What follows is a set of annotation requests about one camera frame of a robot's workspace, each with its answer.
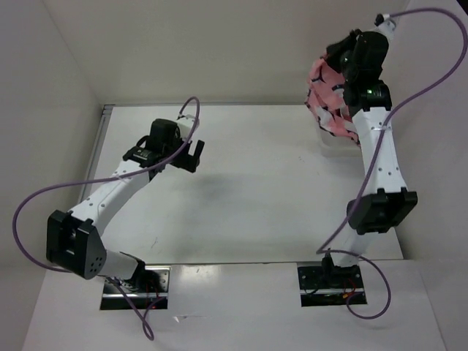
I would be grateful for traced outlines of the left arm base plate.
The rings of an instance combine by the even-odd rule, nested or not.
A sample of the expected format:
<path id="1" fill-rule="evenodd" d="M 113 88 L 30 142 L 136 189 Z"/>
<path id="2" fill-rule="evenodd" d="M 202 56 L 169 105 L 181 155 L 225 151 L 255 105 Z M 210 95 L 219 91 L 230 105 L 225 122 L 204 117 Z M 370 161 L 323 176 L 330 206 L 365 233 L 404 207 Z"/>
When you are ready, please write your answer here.
<path id="1" fill-rule="evenodd" d="M 146 277 L 137 285 L 121 279 L 116 287 L 105 281 L 99 309 L 102 311 L 130 310 L 131 306 L 121 294 L 122 289 L 135 307 L 140 310 L 167 309 L 170 268 L 149 268 Z"/>

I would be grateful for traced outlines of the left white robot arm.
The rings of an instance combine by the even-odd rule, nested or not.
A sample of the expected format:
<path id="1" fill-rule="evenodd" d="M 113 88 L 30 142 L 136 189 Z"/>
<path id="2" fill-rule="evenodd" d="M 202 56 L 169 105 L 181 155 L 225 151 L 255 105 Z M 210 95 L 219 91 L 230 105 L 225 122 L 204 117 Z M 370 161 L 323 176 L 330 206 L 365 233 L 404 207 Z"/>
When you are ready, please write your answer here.
<path id="1" fill-rule="evenodd" d="M 196 171 L 204 142 L 198 141 L 189 153 L 189 133 L 199 121 L 180 115 L 175 121 L 158 118 L 143 136 L 123 155 L 112 180 L 101 185 L 83 202 L 67 212 L 56 210 L 48 218 L 47 259 L 89 280 L 102 276 L 116 280 L 135 293 L 155 281 L 141 259 L 123 252 L 107 250 L 102 235 L 111 219 L 128 200 L 162 172 L 157 167 L 170 158 L 170 164 L 190 173 Z"/>

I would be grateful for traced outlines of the pink shark print shorts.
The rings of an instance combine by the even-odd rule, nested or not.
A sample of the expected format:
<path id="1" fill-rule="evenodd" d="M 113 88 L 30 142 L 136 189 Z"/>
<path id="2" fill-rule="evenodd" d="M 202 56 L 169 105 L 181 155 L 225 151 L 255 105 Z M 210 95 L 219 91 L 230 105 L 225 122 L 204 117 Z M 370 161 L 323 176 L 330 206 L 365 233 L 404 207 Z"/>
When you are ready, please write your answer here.
<path id="1" fill-rule="evenodd" d="M 343 98 L 344 76 L 327 63 L 327 56 L 324 53 L 312 64 L 304 104 L 321 132 L 347 139 L 360 148 L 358 133 Z"/>

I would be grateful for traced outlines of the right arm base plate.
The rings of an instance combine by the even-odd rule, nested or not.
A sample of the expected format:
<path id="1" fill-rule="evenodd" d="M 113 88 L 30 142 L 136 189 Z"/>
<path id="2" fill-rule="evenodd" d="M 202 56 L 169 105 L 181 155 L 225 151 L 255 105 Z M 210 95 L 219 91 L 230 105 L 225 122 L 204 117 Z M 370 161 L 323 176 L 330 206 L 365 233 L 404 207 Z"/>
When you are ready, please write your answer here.
<path id="1" fill-rule="evenodd" d="M 358 266 L 345 269 L 344 273 L 326 272 L 319 265 L 298 266 L 298 283 L 301 306 L 366 305 L 361 271 Z"/>

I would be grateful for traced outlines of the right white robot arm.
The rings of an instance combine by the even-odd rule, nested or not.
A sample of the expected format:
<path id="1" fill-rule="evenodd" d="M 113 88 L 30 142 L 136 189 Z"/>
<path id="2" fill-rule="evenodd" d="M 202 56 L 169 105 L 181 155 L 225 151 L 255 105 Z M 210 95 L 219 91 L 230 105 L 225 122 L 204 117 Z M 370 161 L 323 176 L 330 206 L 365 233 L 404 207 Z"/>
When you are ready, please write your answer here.
<path id="1" fill-rule="evenodd" d="M 370 243 L 398 226 L 416 206 L 418 196 L 401 175 L 391 123 L 390 89 L 381 80 L 388 38 L 378 31 L 352 31 L 327 48 L 326 61 L 344 76 L 344 103 L 348 107 L 361 145 L 363 188 L 348 202 L 345 223 L 353 232 L 336 251 L 328 249 L 320 276 L 328 287 L 338 287 L 358 272 L 358 258 Z M 339 261 L 333 261 L 337 253 Z"/>

